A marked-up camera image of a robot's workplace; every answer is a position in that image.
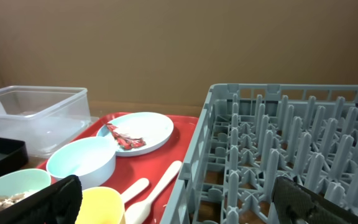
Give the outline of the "light blue bowl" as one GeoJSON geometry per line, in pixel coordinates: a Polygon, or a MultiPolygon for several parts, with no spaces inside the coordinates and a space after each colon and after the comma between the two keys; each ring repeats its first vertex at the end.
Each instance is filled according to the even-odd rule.
{"type": "Polygon", "coordinates": [[[112,140],[96,136],[63,146],[46,163],[46,171],[55,180],[76,175],[83,190],[105,183],[115,167],[116,148],[112,140]]]}

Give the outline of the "white plastic spoon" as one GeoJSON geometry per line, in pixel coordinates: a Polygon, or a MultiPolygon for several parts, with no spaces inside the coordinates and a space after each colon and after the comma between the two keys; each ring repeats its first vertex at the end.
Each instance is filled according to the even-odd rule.
{"type": "Polygon", "coordinates": [[[144,191],[149,186],[149,184],[150,182],[147,178],[141,178],[137,180],[129,188],[123,191],[121,194],[122,201],[127,203],[142,191],[144,191]]]}

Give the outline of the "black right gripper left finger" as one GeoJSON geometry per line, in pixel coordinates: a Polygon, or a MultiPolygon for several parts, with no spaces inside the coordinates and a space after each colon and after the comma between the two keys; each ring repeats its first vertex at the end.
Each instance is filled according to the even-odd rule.
{"type": "Polygon", "coordinates": [[[79,177],[69,175],[0,211],[0,224],[74,224],[82,198],[79,177]]]}

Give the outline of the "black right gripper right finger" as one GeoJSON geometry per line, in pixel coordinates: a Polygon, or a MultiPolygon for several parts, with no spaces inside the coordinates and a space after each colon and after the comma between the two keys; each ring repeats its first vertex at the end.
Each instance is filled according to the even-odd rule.
{"type": "Polygon", "coordinates": [[[272,203],[280,224],[358,224],[357,215],[283,176],[275,179],[272,203]]]}

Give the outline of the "red snack wrapper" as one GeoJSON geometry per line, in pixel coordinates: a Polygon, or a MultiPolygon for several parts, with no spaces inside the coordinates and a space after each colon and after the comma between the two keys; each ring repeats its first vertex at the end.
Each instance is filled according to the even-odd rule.
{"type": "Polygon", "coordinates": [[[126,134],[119,133],[117,131],[118,127],[113,124],[106,123],[106,127],[112,134],[113,138],[117,141],[119,147],[125,151],[137,149],[146,145],[143,138],[132,138],[126,134]]]}

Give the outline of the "green bowl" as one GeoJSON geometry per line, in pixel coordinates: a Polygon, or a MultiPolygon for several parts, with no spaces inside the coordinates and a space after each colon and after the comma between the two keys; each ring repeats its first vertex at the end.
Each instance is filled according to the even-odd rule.
{"type": "Polygon", "coordinates": [[[26,191],[37,192],[48,187],[51,176],[42,169],[24,169],[0,177],[0,195],[12,196],[26,191]]]}

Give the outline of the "yellow plastic cup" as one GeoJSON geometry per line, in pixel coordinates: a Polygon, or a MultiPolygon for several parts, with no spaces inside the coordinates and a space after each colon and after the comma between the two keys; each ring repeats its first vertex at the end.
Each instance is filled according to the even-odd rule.
{"type": "Polygon", "coordinates": [[[75,224],[125,224],[125,206],[121,195],[109,187],[82,191],[80,211],[75,224]]]}

